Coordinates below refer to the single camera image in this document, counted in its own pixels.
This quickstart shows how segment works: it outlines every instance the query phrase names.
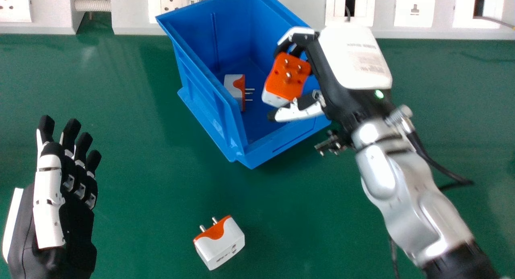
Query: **green indicator light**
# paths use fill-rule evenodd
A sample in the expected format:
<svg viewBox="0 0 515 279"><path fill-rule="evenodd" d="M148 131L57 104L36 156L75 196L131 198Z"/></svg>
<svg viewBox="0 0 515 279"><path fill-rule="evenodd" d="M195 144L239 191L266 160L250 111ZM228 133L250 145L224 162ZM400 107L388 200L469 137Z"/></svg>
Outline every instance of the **green indicator light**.
<svg viewBox="0 0 515 279"><path fill-rule="evenodd" d="M383 92L381 92L381 90L376 90L374 92L375 96L379 99L383 99L385 97L385 95L383 94Z"/></svg>

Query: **blue box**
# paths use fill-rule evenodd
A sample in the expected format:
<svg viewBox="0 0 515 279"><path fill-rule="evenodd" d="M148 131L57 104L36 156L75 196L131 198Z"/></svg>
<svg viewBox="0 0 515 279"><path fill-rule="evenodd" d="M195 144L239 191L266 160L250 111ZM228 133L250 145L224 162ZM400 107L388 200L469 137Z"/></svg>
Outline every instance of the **blue box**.
<svg viewBox="0 0 515 279"><path fill-rule="evenodd" d="M273 123L261 101L277 41L293 26L307 26L277 0L204 0L157 16L173 42L182 81L178 94L224 153L249 169L263 164L330 121L324 116ZM246 111L224 88L226 74L245 74L255 88ZM304 93L319 89L310 77Z"/></svg>

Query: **flexible white hose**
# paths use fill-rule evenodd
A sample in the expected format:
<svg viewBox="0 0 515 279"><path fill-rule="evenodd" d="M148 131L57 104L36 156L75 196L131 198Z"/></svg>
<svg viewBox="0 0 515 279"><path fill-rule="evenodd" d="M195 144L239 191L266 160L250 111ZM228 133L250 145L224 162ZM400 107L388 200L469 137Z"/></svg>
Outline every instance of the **flexible white hose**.
<svg viewBox="0 0 515 279"><path fill-rule="evenodd" d="M111 1L108 0L75 0L77 12L110 12Z"/></svg>

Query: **robotic hand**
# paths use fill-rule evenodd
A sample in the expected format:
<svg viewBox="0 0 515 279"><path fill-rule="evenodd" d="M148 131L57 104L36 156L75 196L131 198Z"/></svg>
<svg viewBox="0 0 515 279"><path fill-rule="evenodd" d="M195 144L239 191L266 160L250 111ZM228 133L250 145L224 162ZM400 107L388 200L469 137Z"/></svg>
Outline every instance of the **robotic hand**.
<svg viewBox="0 0 515 279"><path fill-rule="evenodd" d="M316 150L356 151L368 199L381 211L392 240L427 278L499 278L441 192L472 182L432 160L410 121L411 110L393 105L392 76L371 31L348 23L320 32L294 27L278 41L274 56L281 52L305 52L320 90L274 109L269 120L325 115L339 123L341 131L329 131ZM430 165L456 183L438 188Z"/></svg>
<svg viewBox="0 0 515 279"><path fill-rule="evenodd" d="M41 118L36 130L37 168L33 184L15 189L2 242L13 279L88 279L97 251L91 242L101 155L86 153L93 141L71 119L60 142L54 121Z"/></svg>

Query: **tabletop surface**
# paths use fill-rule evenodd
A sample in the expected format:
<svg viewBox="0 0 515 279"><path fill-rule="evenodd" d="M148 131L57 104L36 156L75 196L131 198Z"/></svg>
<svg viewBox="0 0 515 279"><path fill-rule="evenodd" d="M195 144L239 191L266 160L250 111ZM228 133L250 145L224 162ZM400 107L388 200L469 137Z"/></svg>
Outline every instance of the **tabletop surface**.
<svg viewBox="0 0 515 279"><path fill-rule="evenodd" d="M228 162L177 96L169 38L115 36L108 18L85 19L76 36L0 35L2 232L13 189L33 180L35 128L48 114L56 133L77 118L103 155L94 279L394 278L352 151L320 157L321 131L257 169ZM411 107L428 152L476 182L446 195L497 270L515 277L514 42L379 45L394 102ZM225 215L246 246L208 271L192 240ZM399 269L423 278L401 252Z"/></svg>

